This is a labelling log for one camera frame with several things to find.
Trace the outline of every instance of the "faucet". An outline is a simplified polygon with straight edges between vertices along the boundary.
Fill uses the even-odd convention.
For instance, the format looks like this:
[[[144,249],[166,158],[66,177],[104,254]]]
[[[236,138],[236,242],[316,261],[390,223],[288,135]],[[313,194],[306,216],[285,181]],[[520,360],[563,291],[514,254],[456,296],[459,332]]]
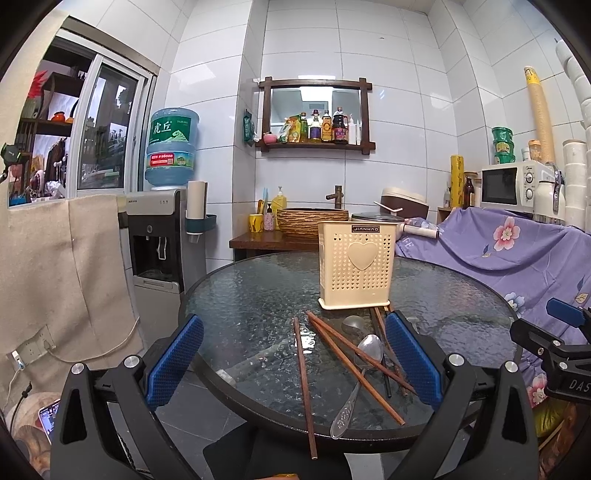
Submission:
[[[327,200],[335,199],[335,209],[341,210],[343,207],[343,186],[335,185],[335,192],[326,196]]]

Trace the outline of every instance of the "gray floor tile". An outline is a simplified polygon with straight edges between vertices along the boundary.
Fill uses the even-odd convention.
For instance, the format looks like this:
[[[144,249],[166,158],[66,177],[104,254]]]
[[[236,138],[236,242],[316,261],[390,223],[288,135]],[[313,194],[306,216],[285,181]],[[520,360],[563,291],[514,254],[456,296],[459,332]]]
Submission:
[[[184,380],[168,405],[156,410],[161,422],[211,441],[222,436],[229,413],[207,389]]]

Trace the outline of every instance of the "water jug label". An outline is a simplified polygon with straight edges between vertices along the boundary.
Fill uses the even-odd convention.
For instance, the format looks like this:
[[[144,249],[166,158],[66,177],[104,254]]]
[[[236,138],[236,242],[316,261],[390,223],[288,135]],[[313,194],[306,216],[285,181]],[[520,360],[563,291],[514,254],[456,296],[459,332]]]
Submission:
[[[188,152],[160,152],[149,155],[150,167],[193,168],[193,154]]]
[[[163,116],[152,121],[149,145],[156,142],[188,142],[191,119],[188,116]]]

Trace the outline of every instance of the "purple floral cloth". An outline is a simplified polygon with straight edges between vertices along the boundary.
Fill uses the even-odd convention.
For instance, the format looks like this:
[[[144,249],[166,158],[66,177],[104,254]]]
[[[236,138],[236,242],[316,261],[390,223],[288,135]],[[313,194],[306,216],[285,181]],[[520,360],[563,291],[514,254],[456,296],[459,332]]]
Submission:
[[[574,306],[587,304],[591,236],[573,227],[480,208],[454,209],[439,228],[439,240],[403,236],[396,244],[396,254],[469,275],[502,295],[518,317],[567,344],[586,343],[578,329],[546,313],[546,302],[556,297]],[[545,399],[546,378],[540,365],[536,356],[523,353],[519,370],[532,407]]]

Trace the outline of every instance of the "beige plastic cutlery holder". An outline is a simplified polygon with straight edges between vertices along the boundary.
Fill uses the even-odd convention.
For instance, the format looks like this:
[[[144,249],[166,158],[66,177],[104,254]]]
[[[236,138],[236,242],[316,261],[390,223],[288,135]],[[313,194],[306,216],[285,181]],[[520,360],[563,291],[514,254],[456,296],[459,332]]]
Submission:
[[[320,306],[389,305],[396,224],[319,222]]]

